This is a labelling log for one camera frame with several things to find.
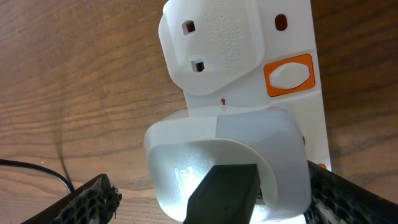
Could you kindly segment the white USB charger plug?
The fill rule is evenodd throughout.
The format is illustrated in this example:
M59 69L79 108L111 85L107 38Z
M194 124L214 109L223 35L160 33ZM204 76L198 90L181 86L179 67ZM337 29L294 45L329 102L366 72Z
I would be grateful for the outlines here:
M157 201L174 220L185 219L189 196L215 165L258 166L262 197L254 223L297 217L310 205L305 140L281 107L178 112L147 130L144 150Z

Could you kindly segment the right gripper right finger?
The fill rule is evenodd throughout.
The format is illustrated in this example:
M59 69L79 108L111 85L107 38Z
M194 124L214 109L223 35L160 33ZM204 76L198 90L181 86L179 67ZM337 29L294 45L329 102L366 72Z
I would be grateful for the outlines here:
M306 223L397 223L397 204L308 161L311 202Z

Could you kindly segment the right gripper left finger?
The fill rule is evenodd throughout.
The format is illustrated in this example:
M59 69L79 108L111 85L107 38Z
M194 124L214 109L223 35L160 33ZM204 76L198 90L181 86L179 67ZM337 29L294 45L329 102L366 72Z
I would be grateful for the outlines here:
M121 200L118 188L100 174L22 224L107 224Z

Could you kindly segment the white power strip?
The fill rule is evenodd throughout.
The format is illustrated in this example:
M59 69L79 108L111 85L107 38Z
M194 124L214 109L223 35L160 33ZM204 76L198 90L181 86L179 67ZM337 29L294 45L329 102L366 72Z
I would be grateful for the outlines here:
M187 105L202 106L226 100L235 106L283 106L298 119L308 158L330 169L311 2L252 1L257 1L265 45L262 62L213 93L193 95L183 91Z

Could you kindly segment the white socket adapter plug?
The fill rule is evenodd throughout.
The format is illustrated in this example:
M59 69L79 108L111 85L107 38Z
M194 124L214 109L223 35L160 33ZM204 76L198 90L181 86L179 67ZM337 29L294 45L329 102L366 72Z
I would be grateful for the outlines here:
M169 0L159 39L172 81L193 95L237 80L265 55L257 1Z

